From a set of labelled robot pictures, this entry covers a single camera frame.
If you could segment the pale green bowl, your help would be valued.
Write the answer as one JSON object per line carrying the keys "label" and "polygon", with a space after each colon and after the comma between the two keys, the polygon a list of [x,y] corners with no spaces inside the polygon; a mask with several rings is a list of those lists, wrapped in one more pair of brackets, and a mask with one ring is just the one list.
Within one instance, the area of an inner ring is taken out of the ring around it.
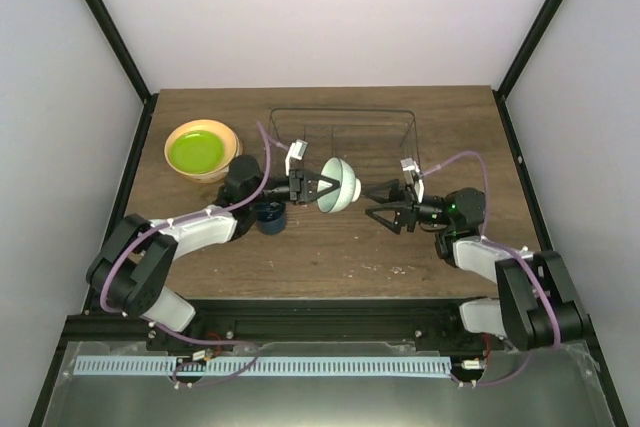
{"label": "pale green bowl", "polygon": [[333,214],[346,209],[359,199],[361,188],[361,181],[345,160],[330,158],[323,166],[317,183],[319,197],[316,203],[319,211]]}

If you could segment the dark blue mug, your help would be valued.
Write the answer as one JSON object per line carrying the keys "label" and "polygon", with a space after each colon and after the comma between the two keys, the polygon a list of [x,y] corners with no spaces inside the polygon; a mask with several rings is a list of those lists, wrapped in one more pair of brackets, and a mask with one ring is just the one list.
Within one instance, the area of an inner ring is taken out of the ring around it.
{"label": "dark blue mug", "polygon": [[255,206],[254,211],[256,214],[256,226],[264,235],[278,235],[287,226],[285,203],[260,203]]}

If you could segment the black wire dish rack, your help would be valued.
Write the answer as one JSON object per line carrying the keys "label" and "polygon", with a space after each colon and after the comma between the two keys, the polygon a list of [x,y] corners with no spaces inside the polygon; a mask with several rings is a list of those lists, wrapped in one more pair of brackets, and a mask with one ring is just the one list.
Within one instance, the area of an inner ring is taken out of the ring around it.
{"label": "black wire dish rack", "polygon": [[270,112],[269,133],[285,145],[297,139],[308,143],[295,167],[318,172],[329,158],[339,157],[367,182],[399,175],[405,158],[420,159],[417,121],[410,110],[279,107]]}

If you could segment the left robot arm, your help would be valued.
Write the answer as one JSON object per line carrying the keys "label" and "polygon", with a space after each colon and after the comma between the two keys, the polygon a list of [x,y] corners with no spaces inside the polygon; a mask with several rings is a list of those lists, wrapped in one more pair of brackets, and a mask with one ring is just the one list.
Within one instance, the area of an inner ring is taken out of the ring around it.
{"label": "left robot arm", "polygon": [[250,155],[231,161],[214,204],[176,219],[126,216],[89,267],[86,280],[106,312],[143,318],[169,330],[181,350],[196,349],[204,339],[195,308],[166,287],[173,262],[207,246],[239,239],[255,223],[265,222],[273,207],[317,204],[323,213],[344,209],[357,196],[359,182],[338,158],[320,173],[291,169],[273,178]]}

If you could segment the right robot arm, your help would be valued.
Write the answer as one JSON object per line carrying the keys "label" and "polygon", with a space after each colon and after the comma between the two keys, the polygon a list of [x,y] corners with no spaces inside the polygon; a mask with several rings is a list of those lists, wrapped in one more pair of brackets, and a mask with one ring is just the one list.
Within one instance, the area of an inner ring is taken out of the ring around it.
{"label": "right robot arm", "polygon": [[472,346],[480,333],[508,340],[520,351],[558,348],[593,333],[593,325],[562,256],[556,251],[516,250],[480,233],[485,195],[467,187],[444,197],[421,194],[414,185],[391,180],[365,194],[368,217],[391,232],[421,228],[434,236],[437,256],[497,287],[495,299],[466,301],[444,325],[447,343]]}

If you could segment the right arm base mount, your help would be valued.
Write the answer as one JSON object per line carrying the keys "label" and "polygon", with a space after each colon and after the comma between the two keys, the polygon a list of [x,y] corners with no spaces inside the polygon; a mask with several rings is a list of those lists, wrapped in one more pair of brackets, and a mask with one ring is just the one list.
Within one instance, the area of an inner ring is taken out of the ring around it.
{"label": "right arm base mount", "polygon": [[459,306],[445,304],[421,312],[413,326],[416,348],[443,355],[480,354],[501,342],[482,333],[471,333],[463,326]]}

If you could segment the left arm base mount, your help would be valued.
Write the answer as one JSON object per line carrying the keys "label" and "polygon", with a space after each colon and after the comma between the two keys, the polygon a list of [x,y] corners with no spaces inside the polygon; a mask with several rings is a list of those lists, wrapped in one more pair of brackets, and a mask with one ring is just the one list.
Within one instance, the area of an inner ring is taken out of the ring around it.
{"label": "left arm base mount", "polygon": [[206,331],[203,338],[197,338],[179,332],[170,332],[159,326],[153,328],[146,338],[146,347],[149,351],[169,353],[189,353],[202,349],[213,349],[219,353],[229,350],[231,344],[231,339],[212,331]]}

